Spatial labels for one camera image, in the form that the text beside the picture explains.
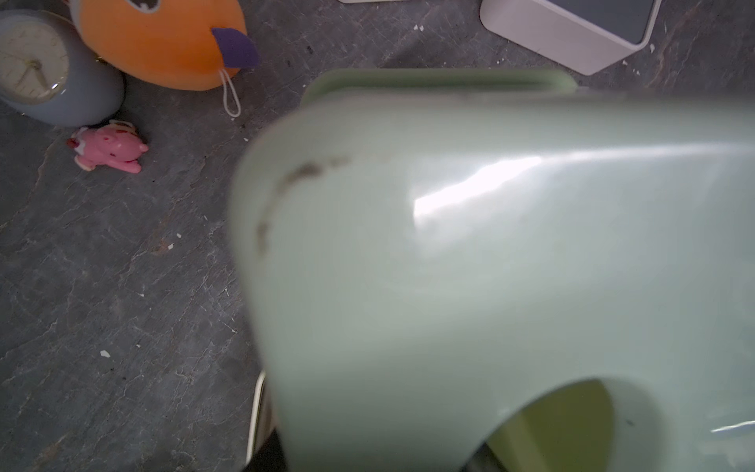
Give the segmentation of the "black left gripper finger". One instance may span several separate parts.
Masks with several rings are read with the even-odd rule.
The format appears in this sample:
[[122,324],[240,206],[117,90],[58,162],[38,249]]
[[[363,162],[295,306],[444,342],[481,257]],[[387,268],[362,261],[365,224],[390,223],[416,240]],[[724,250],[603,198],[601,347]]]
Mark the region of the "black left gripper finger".
[[255,452],[243,472],[287,472],[287,464],[277,430]]

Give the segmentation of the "mint green tissue box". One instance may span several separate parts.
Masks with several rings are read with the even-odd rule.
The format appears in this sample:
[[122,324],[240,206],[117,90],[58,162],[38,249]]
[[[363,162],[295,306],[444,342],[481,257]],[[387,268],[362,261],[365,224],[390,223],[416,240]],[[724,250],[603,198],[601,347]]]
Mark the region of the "mint green tissue box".
[[754,100],[331,92],[229,234],[290,471],[754,467]]

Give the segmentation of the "white tissue box grey lid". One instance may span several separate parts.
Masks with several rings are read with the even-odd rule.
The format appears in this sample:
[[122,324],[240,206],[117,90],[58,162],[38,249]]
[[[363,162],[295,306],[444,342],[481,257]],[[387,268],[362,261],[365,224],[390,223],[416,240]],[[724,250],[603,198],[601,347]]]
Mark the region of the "white tissue box grey lid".
[[482,25],[492,33],[583,76],[646,47],[659,1],[484,0]]

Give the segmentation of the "small pink pig toy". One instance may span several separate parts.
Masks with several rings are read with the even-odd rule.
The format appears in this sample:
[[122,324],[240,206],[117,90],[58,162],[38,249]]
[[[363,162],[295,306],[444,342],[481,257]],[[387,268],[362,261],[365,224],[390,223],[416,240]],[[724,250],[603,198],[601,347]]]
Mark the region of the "small pink pig toy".
[[139,158],[149,150],[136,127],[120,120],[110,120],[98,128],[82,127],[67,140],[67,145],[76,153],[78,167],[88,172],[104,165],[138,174],[142,170]]

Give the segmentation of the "orange plush fish toy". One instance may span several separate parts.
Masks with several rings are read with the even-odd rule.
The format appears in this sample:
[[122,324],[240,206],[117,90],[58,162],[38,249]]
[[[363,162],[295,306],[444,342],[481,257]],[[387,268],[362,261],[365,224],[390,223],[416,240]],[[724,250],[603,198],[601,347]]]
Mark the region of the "orange plush fish toy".
[[174,90],[223,88],[233,119],[242,107],[232,78],[259,65],[237,0],[90,0],[68,3],[82,40],[106,62]]

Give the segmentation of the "small grey alarm clock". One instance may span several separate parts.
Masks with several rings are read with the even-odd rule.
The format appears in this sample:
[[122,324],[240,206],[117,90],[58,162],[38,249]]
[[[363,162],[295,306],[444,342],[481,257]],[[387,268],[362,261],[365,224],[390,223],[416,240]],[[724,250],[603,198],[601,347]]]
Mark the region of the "small grey alarm clock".
[[47,11],[1,13],[1,101],[59,127],[96,125],[125,96],[120,71],[101,61],[67,19]]

